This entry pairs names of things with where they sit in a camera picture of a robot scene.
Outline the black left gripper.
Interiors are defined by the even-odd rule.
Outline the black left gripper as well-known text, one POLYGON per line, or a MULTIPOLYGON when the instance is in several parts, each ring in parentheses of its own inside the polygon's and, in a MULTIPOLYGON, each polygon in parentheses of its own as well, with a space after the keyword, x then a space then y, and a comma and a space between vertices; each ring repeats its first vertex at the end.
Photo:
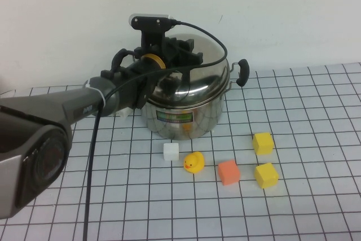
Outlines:
POLYGON ((193 50, 194 39, 166 38, 158 44, 137 47, 134 49, 134 53, 136 59, 149 59, 161 69, 174 67, 179 56, 181 67, 198 67, 203 63, 203 53, 194 54, 193 50))

